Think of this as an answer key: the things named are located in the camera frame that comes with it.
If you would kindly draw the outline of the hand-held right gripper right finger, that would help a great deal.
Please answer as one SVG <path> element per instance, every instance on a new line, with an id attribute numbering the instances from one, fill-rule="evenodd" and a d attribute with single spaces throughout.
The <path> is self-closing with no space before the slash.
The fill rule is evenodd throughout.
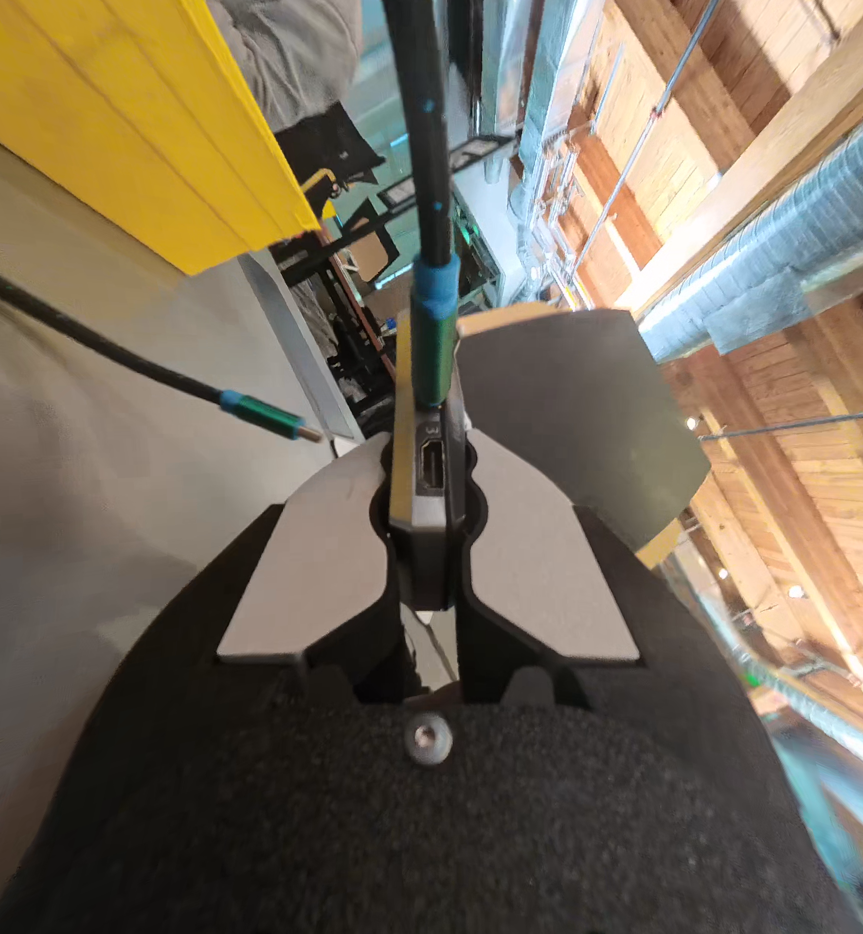
<path id="1" fill-rule="evenodd" d="M 513 681 L 585 704 L 575 673 L 633 667 L 640 648 L 574 504 L 480 429 L 468 434 L 468 526 L 457 558 L 464 700 L 499 703 Z"/>

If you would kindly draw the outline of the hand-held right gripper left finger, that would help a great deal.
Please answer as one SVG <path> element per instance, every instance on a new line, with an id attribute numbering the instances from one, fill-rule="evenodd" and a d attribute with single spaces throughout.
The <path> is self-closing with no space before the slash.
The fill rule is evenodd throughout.
<path id="1" fill-rule="evenodd" d="M 386 533 L 381 432 L 285 503 L 216 653 L 223 663 L 335 666 L 359 700 L 404 699 L 404 630 Z"/>

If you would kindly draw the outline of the yellow storage bin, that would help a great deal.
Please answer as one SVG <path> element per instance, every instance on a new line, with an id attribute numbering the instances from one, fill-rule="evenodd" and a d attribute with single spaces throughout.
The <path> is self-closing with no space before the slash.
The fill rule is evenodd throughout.
<path id="1" fill-rule="evenodd" d="M 206 2 L 0 1 L 0 144 L 183 274 L 321 227 Z"/>

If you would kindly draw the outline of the grey desk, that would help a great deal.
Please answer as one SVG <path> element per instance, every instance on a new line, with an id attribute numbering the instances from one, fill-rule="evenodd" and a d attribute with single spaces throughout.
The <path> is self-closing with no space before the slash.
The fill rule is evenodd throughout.
<path id="1" fill-rule="evenodd" d="M 0 274 L 143 357 L 311 419 L 231 260 L 181 274 L 0 146 Z M 332 457 L 155 384 L 0 301 L 0 811 L 47 796 L 151 612 Z"/>

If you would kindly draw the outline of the metal ceiling pipe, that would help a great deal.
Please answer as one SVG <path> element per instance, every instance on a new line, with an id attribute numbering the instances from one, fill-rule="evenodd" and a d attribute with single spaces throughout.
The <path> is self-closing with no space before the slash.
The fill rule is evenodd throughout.
<path id="1" fill-rule="evenodd" d="M 605 2 L 569 123 L 566 273 L 612 300 L 640 275 L 751 134 L 702 48 L 720 2 Z"/>

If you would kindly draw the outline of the silver round ventilation duct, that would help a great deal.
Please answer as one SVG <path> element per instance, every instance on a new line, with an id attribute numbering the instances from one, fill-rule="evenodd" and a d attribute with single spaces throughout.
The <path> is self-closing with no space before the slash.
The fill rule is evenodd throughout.
<path id="1" fill-rule="evenodd" d="M 818 276 L 862 247 L 863 123 L 655 303 L 639 332 L 658 363 L 708 344 L 729 354 L 818 314 Z"/>

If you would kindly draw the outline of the insulated rectangular duct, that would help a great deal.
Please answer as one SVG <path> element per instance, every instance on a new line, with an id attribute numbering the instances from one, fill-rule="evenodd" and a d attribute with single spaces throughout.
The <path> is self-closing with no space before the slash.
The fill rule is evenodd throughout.
<path id="1" fill-rule="evenodd" d="M 594 53 L 603 1 L 545 1 L 519 158 L 534 171 L 544 145 L 569 124 Z"/>

